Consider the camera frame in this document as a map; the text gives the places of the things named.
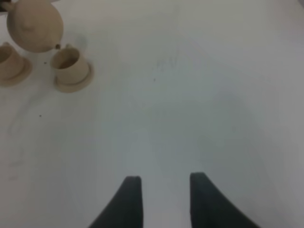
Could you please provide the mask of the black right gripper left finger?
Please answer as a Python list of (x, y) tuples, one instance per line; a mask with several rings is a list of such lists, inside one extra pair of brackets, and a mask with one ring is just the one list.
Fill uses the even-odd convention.
[(128, 176), (91, 228), (143, 228), (142, 180)]

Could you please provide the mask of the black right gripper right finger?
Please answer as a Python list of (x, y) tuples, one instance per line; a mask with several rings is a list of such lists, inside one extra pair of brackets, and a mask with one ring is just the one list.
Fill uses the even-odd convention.
[(203, 172), (190, 175), (190, 220), (193, 228), (257, 228)]

